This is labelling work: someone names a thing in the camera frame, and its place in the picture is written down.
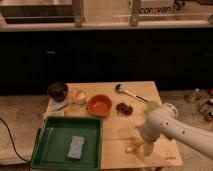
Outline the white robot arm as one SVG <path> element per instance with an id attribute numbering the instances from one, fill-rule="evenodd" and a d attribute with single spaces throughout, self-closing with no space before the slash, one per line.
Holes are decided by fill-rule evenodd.
<path id="1" fill-rule="evenodd" d="M 154 143 L 163 134 L 213 159 L 213 132 L 182 123 L 177 120 L 178 115 L 174 105 L 162 104 L 138 127 L 140 136 L 145 142 Z"/>

